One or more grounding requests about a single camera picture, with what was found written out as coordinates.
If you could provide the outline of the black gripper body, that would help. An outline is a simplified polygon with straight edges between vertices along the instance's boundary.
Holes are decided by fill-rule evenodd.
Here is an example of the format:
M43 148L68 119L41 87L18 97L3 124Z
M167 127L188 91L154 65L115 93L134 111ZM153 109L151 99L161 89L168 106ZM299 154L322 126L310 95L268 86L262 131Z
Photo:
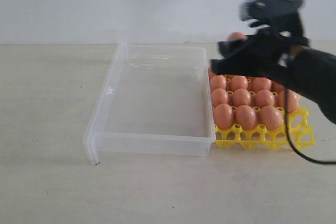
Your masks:
M335 55L263 35L248 46L246 57L256 64L253 73L313 101L335 123Z

